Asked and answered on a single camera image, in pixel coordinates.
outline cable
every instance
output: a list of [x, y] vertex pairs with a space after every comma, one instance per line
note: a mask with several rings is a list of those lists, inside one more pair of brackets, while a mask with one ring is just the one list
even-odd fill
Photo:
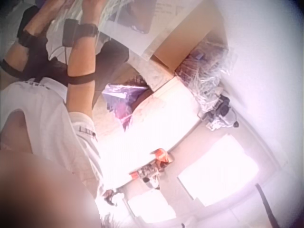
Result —
[[267, 215], [268, 215], [268, 218], [269, 218], [269, 221], [270, 221], [270, 224], [271, 224], [272, 228], [280, 228], [276, 218], [274, 217], [274, 215], [272, 213], [272, 210], [269, 206], [269, 203], [266, 199], [266, 196], [265, 196], [261, 186], [259, 184], [256, 184], [256, 188], [257, 188], [257, 191], [260, 193], [260, 196], [262, 198], [262, 202], [263, 202], [264, 207], [266, 209], [266, 212], [267, 212]]
[[49, 58], [48, 58], [48, 59], [51, 60], [53, 54], [54, 54], [57, 50], [59, 50], [60, 48], [62, 48], [62, 47], [63, 47], [63, 46], [59, 46], [59, 47], [55, 48], [54, 51], [52, 51], [52, 53], [49, 55]]
[[65, 47], [65, 60], [66, 60], [66, 64], [67, 64], [67, 49]]

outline clear plastic wrap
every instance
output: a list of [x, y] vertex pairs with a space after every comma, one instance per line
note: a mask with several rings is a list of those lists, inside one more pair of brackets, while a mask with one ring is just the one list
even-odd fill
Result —
[[222, 92], [220, 79], [231, 70], [230, 54], [226, 45], [206, 37], [175, 71], [192, 92], [203, 113], [212, 110], [219, 100]]
[[[202, 0], [108, 0], [100, 17], [99, 31], [139, 56], [149, 59], [168, 35]], [[65, 19], [80, 20], [82, 0], [70, 0], [51, 24], [47, 38], [61, 46]]]

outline person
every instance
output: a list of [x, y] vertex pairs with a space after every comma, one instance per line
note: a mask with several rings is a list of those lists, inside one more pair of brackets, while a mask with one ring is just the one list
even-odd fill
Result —
[[[56, 59], [49, 61], [45, 31], [64, 4], [65, 0], [47, 0], [32, 17], [27, 11], [19, 38], [4, 57], [1, 146], [56, 162], [97, 198], [103, 192], [103, 177], [92, 120], [94, 96], [128, 59], [128, 49], [107, 42], [95, 56], [96, 36], [84, 36], [72, 47], [67, 69]], [[81, 24], [97, 26], [105, 4], [106, 0], [83, 0]], [[85, 80], [71, 83], [77, 79]]]
[[29, 153], [0, 151], [0, 227], [113, 228], [65, 168]]

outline hand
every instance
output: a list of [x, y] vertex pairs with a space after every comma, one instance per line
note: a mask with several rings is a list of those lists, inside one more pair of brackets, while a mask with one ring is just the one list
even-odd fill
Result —
[[107, 0], [83, 0], [83, 23], [93, 23], [98, 26], [101, 12], [107, 2]]
[[47, 0], [24, 29], [33, 36], [39, 35], [58, 15], [65, 2], [66, 0]]

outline bright window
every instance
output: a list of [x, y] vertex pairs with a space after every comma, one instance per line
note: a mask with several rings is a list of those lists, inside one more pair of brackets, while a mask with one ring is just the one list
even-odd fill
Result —
[[151, 190], [143, 195], [133, 197], [128, 204], [135, 216], [140, 216], [146, 223], [163, 222], [176, 218], [159, 190]]
[[257, 164], [231, 136], [218, 140], [179, 179], [195, 199], [209, 206], [242, 189], [258, 172]]

